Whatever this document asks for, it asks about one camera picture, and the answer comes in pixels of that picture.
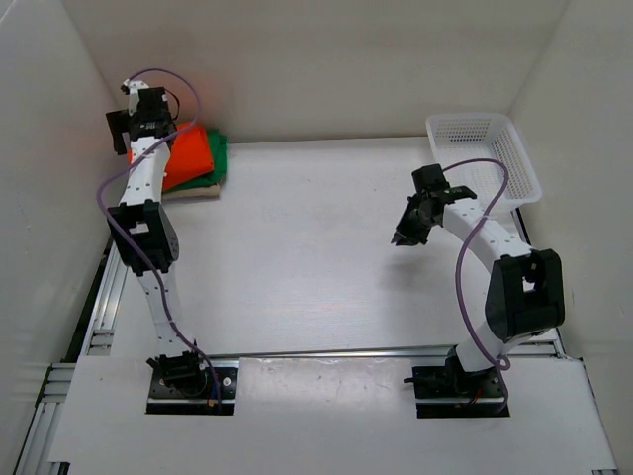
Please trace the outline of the orange t shirt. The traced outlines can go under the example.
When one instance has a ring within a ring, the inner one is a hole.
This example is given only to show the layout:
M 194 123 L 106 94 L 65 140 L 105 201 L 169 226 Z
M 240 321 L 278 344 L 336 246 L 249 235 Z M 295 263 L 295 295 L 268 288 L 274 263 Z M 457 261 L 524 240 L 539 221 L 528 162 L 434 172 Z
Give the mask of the orange t shirt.
M 177 126 L 180 134 L 165 168 L 163 193 L 214 185 L 215 161 L 207 130 L 195 125 L 184 131 L 189 125 L 190 122 Z

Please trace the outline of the green t shirt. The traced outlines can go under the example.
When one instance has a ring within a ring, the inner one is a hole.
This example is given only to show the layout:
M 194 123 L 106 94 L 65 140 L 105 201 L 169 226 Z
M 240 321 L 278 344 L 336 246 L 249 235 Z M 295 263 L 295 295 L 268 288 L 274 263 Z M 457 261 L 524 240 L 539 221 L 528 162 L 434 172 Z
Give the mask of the green t shirt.
M 214 185 L 220 184 L 227 175 L 228 158 L 227 147 L 228 137 L 221 134 L 217 129 L 207 130 L 211 150 L 215 161 L 215 172 L 213 174 Z

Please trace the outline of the beige t shirt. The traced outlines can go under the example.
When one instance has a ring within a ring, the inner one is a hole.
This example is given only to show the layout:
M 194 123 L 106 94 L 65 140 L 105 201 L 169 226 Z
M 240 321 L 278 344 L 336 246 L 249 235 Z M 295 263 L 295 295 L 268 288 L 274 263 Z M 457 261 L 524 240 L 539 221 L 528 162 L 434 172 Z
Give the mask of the beige t shirt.
M 169 191 L 162 195 L 163 201 L 216 199 L 221 195 L 221 186 L 216 184 L 209 187 L 196 187 L 183 190 Z

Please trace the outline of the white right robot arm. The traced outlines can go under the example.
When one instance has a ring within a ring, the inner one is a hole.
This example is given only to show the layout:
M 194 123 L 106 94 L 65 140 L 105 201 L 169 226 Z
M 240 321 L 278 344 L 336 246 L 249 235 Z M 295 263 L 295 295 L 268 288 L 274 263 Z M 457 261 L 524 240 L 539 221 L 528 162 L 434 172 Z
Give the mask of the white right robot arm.
M 449 351 L 442 382 L 455 395 L 471 396 L 484 380 L 502 378 L 512 349 L 564 322 L 562 261 L 556 251 L 536 249 L 512 236 L 466 186 L 418 189 L 407 199 L 392 242 L 425 244 L 435 227 L 461 242 L 454 285 L 469 334 Z M 479 326 L 466 308 L 462 267 L 467 253 L 473 253 L 490 276 Z

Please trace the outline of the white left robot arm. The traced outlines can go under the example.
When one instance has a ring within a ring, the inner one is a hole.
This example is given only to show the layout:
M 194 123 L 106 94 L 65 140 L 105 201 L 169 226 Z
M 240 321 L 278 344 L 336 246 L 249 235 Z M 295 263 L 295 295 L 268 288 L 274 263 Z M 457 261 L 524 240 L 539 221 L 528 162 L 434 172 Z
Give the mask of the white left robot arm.
M 179 242 L 161 203 L 162 182 L 176 127 L 167 112 L 113 111 L 106 115 L 115 152 L 129 153 L 130 169 L 119 204 L 103 206 L 125 266 L 137 277 L 149 306 L 158 354 L 148 359 L 153 375 L 170 391 L 197 397 L 208 373 L 195 342 L 178 328 L 174 263 Z

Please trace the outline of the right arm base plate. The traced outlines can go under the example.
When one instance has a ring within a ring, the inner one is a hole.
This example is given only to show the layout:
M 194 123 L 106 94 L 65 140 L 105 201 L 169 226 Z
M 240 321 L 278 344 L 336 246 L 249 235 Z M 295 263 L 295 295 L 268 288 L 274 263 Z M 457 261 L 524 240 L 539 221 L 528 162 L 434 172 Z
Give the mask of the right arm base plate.
M 445 366 L 415 366 L 404 380 L 413 387 L 419 419 L 508 418 L 498 371 L 455 376 Z

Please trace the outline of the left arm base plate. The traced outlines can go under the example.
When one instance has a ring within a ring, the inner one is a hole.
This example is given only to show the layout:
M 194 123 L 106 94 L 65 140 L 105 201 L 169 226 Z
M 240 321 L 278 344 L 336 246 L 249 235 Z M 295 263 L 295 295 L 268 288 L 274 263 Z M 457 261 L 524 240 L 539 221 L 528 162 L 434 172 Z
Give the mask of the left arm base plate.
M 152 370 L 145 413 L 162 416 L 233 416 L 238 388 L 239 361 L 237 359 L 213 360 L 220 381 L 221 399 L 218 404 L 217 389 L 208 370 L 202 371 L 202 380 L 193 386 L 177 389 L 169 386 Z

